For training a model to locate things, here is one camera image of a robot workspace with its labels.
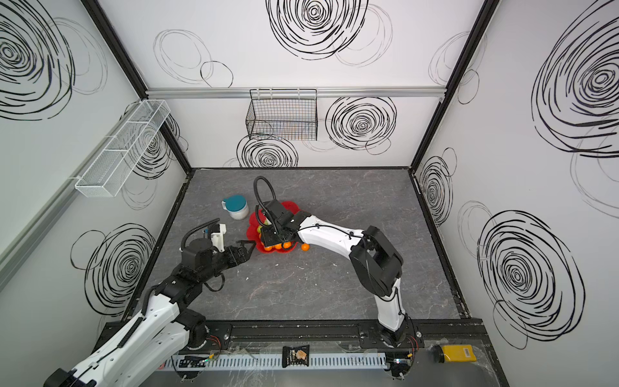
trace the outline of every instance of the black corner post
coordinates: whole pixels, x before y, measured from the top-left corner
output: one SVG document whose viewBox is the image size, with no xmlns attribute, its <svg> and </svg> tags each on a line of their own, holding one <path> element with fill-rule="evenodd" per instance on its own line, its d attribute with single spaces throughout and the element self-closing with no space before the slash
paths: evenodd
<svg viewBox="0 0 619 387">
<path fill-rule="evenodd" d="M 454 71 L 451 73 L 449 82 L 447 82 L 445 97 L 436 107 L 436 110 L 432 115 L 432 119 L 430 120 L 430 124 L 428 125 L 428 129 L 426 129 L 421 144 L 415 154 L 415 158 L 410 165 L 412 173 L 415 173 L 421 164 L 423 155 L 425 155 L 425 152 L 428 150 L 430 142 L 441 124 L 441 120 L 443 119 L 445 112 L 447 112 L 447 107 L 449 107 L 452 98 L 458 90 L 458 86 L 460 85 L 462 77 L 467 70 L 467 66 L 473 58 L 475 50 L 477 49 L 477 46 L 486 31 L 486 27 L 488 27 L 490 19 L 492 19 L 492 15 L 495 13 L 495 9 L 499 5 L 500 1 L 501 0 L 485 0 L 483 2 L 482 9 L 479 11 L 479 15 L 477 15 L 477 19 L 475 20 L 466 44 L 464 45 L 464 49 L 462 49 L 462 52 L 460 53 L 460 58 L 458 58 L 458 61 L 456 62 L 456 66 Z"/>
<path fill-rule="evenodd" d="M 123 72 L 127 76 L 127 79 L 129 79 L 129 82 L 135 89 L 137 96 L 139 98 L 148 98 L 148 95 L 146 94 L 146 84 L 138 73 L 137 68 L 131 61 L 129 55 L 127 54 L 127 51 L 124 49 L 123 44 L 120 42 L 118 35 L 114 31 L 110 20 L 105 15 L 105 12 L 101 8 L 99 2 L 97 0 L 81 1 L 84 5 L 84 8 L 86 8 L 86 11 L 90 15 L 90 18 L 97 26 L 99 33 L 101 33 L 103 39 L 105 40 L 105 43 L 107 43 L 108 47 L 110 47 L 110 50 L 114 54 L 114 57 L 116 58 L 121 69 L 123 69 Z M 183 150 L 178 145 L 178 142 L 176 141 L 174 135 L 170 131 L 168 123 L 164 122 L 159 131 L 165 141 L 168 143 L 168 146 L 172 150 L 172 153 L 174 153 L 174 156 L 183 168 L 185 174 L 190 174 L 191 165 L 189 164 L 187 157 L 183 153 Z"/>
</svg>

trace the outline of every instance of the wire mesh basket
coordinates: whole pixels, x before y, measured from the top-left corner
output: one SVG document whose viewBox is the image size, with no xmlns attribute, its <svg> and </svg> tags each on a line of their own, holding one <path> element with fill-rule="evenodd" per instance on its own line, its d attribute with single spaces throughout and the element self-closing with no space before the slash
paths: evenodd
<svg viewBox="0 0 619 387">
<path fill-rule="evenodd" d="M 88 198 L 116 196 L 169 114 L 164 100 L 140 101 L 77 181 L 76 189 Z"/>
<path fill-rule="evenodd" d="M 252 89 L 245 118 L 250 139 L 270 134 L 286 140 L 318 138 L 316 89 Z"/>
</svg>

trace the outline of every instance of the white wire basket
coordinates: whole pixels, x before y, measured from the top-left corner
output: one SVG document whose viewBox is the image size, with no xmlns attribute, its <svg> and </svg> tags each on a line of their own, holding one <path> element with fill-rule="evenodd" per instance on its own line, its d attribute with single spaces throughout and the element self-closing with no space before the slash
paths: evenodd
<svg viewBox="0 0 619 387">
<path fill-rule="evenodd" d="M 76 183 L 87 198 L 112 198 L 170 114 L 164 100 L 143 100 Z"/>
</svg>

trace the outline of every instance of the white jar with teal lid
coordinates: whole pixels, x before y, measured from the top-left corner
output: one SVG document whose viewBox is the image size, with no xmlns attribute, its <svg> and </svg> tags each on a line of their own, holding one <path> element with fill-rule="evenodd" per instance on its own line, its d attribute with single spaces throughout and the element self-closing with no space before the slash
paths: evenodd
<svg viewBox="0 0 619 387">
<path fill-rule="evenodd" d="M 222 201 L 222 207 L 228 211 L 232 219 L 235 220 L 245 219 L 247 215 L 249 215 L 247 200 L 245 200 L 243 195 L 234 195 L 224 199 Z"/>
</svg>

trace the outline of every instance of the perforated metal strip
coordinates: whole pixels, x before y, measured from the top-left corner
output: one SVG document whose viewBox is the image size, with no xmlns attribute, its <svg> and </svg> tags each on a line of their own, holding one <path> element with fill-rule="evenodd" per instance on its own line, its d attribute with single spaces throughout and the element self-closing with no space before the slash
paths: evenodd
<svg viewBox="0 0 619 387">
<path fill-rule="evenodd" d="M 184 356 L 172 357 L 178 371 L 248 371 L 248 370 L 352 370 L 387 369 L 384 353 L 372 354 L 312 354 L 309 366 L 289 365 L 282 368 L 281 354 L 221 355 L 215 361 L 208 361 L 204 367 L 184 367 Z M 163 364 L 159 371 L 174 371 L 172 360 Z"/>
</svg>

